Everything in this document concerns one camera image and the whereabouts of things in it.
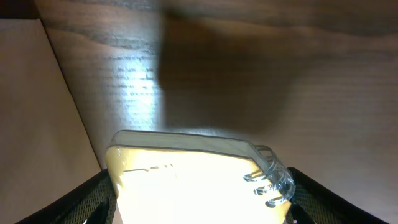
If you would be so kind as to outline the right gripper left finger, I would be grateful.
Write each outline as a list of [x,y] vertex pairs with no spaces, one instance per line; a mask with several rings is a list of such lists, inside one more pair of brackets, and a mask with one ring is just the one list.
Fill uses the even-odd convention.
[[45,208],[18,221],[23,223],[112,224],[116,193],[106,169]]

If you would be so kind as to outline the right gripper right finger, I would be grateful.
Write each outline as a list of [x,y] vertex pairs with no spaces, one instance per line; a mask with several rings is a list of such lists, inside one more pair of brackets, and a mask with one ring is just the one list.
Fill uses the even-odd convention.
[[288,170],[296,184],[286,223],[386,224],[360,209],[294,167]]

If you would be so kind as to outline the yellow spiral notepad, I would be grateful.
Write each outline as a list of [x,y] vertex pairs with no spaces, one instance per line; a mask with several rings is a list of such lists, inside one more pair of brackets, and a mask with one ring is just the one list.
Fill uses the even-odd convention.
[[283,223],[296,189],[269,147],[240,139],[119,131],[105,160],[124,223]]

